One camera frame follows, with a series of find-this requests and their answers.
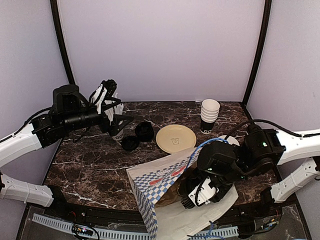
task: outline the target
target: stack of paper cups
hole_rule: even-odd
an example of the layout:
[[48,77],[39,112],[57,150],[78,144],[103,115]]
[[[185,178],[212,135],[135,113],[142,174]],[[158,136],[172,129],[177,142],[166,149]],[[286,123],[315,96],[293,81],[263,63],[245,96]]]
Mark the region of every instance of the stack of paper cups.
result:
[[206,99],[201,106],[200,130],[203,134],[210,134],[219,115],[220,104],[213,99]]

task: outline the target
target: white wall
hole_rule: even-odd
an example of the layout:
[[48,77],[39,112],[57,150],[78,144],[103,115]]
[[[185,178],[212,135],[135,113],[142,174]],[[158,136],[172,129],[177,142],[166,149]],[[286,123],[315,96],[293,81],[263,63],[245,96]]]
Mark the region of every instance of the white wall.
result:
[[[320,129],[320,1],[272,2],[265,47],[248,103],[253,118],[292,131]],[[297,162],[280,168],[287,176]],[[320,238],[320,184],[297,192],[313,239]]]
[[[68,84],[49,0],[3,0],[0,7],[0,139],[40,109],[54,88]],[[18,180],[41,184],[57,145],[31,152],[1,168]],[[25,204],[0,200],[0,235],[15,240]]]
[[263,0],[58,1],[75,81],[123,101],[242,101]]

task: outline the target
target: black cable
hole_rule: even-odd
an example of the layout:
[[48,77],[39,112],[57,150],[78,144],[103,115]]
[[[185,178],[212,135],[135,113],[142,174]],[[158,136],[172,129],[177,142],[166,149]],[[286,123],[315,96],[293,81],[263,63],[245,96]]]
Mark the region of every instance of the black cable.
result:
[[[41,113],[43,113],[43,112],[45,112],[45,111],[49,111],[50,109],[51,109],[51,107],[47,107],[47,108],[45,108],[45,109],[42,109],[42,110],[40,110],[40,111],[37,111],[35,114],[33,114],[31,117],[29,117],[29,118],[24,122],[24,124],[22,125],[22,127],[20,127],[20,128],[18,129],[18,131],[16,131],[13,135],[17,135],[25,126],[27,126],[27,124],[28,124],[35,116],[37,116],[37,115],[39,115],[39,114],[41,114]],[[6,141],[6,140],[8,140],[8,139],[10,139],[10,138],[12,138],[12,137],[13,137],[12,135],[7,136],[7,137],[1,139],[1,140],[0,140],[0,143],[3,143],[4,141]]]
[[72,223],[73,223],[74,225],[85,226],[85,227],[93,230],[93,231],[95,232],[95,234],[96,234],[97,240],[100,240],[100,235],[99,235],[98,231],[97,231],[94,227],[89,226],[89,225],[84,224],[84,223],[81,223],[81,222],[76,222],[76,221],[73,221]]
[[276,226],[279,225],[281,218],[282,218],[282,214],[281,214],[280,217],[278,218],[278,223],[277,223],[277,224],[274,224],[274,225],[272,225],[272,226],[269,226],[269,227],[268,227],[268,230],[262,231],[263,229],[258,229],[258,230],[252,231],[252,232],[239,232],[239,233],[242,234],[242,235],[258,235],[258,234],[268,233],[268,232],[270,232],[271,230],[273,230]]
[[[50,208],[49,208],[49,210],[50,210],[50,212],[52,212],[54,215],[56,215],[58,218],[64,219],[62,216],[60,216],[59,214],[57,214],[53,209],[50,209]],[[81,222],[77,222],[77,221],[73,221],[72,224],[85,226],[85,227],[93,230],[93,231],[95,232],[96,236],[97,236],[97,240],[100,240],[100,235],[99,235],[98,231],[97,231],[96,229],[94,229],[93,227],[91,227],[91,226],[89,226],[89,225],[87,225],[87,224],[85,224],[85,223],[81,223]]]
[[231,163],[231,168],[233,170],[236,170],[238,171],[239,173],[241,173],[243,176],[250,176],[252,173],[254,173],[256,171],[256,169],[252,169],[251,171],[248,171],[248,172],[244,172],[242,171],[242,169],[240,167],[238,167],[238,165],[236,164],[236,162],[234,161],[233,163]]
[[196,191],[195,191],[194,202],[195,202],[195,205],[196,205],[197,207],[200,207],[200,204],[198,204],[198,197],[199,197],[199,193],[200,193],[200,191],[201,191],[202,185],[204,184],[204,182],[205,182],[206,179],[207,179],[207,176],[208,176],[208,175],[206,174],[206,175],[203,177],[203,179],[201,180],[198,188],[197,188]]
[[82,139],[84,137],[84,135],[90,130],[90,126],[87,127],[87,129],[77,138],[77,139],[73,139],[72,142],[74,144],[76,144],[77,142],[79,142],[80,139]]
[[293,131],[290,131],[286,128],[284,128],[283,126],[280,126],[272,121],[269,121],[269,120],[264,120],[264,119],[252,119],[252,120],[248,120],[248,121],[244,121],[240,124],[238,124],[237,126],[235,126],[234,128],[231,129],[231,131],[226,135],[226,137],[224,138],[225,140],[228,139],[228,137],[230,137],[236,130],[238,130],[239,128],[241,128],[243,125],[246,125],[246,124],[252,124],[252,123],[265,123],[265,124],[270,124],[282,131],[284,131],[285,133],[289,134],[289,135],[292,135],[292,136],[295,136],[297,138],[309,138],[309,137],[313,137],[313,136],[318,136],[320,135],[320,132],[318,133],[312,133],[312,134],[306,134],[306,135],[301,135],[301,134],[298,134],[298,133],[295,133]]

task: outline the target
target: food bag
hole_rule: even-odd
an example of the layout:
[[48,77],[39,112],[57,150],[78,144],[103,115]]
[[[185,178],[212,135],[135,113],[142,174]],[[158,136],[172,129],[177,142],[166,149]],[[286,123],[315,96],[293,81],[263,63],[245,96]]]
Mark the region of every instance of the food bag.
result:
[[[146,162],[127,169],[129,181],[151,240],[186,240],[216,221],[238,198],[235,186],[222,200],[185,209],[180,202],[157,207],[155,204],[184,172],[195,148]],[[200,150],[189,163],[197,159]]]

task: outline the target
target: white paper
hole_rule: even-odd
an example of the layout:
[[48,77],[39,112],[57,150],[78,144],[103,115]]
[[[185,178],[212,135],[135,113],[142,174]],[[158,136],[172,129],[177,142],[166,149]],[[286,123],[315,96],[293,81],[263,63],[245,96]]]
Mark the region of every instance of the white paper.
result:
[[185,209],[180,202],[155,209],[158,220],[157,240],[187,240],[187,235],[195,235],[209,221],[216,221],[228,211],[238,199],[238,193],[233,185],[219,202]]

